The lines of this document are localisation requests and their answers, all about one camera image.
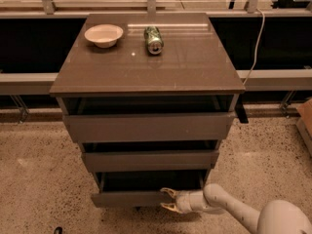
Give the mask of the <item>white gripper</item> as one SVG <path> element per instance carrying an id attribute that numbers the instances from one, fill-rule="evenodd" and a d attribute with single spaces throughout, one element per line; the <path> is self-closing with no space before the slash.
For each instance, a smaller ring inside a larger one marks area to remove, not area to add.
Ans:
<path id="1" fill-rule="evenodd" d="M 175 199 L 175 203 L 161 203 L 162 208 L 171 212 L 188 214 L 199 212 L 205 208 L 205 198 L 202 190 L 180 191 L 178 194 L 176 190 L 163 187 L 160 191 Z"/>

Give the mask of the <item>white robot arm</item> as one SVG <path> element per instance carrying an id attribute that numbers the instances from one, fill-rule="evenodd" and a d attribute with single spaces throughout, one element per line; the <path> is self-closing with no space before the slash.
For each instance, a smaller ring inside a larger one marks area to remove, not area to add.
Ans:
<path id="1" fill-rule="evenodd" d="M 179 214 L 228 212 L 251 234 L 312 234 L 312 223 L 296 205 L 285 200 L 269 201 L 260 211 L 239 201 L 219 184 L 209 183 L 201 190 L 173 190 L 164 187 L 173 201 L 161 206 Z"/>

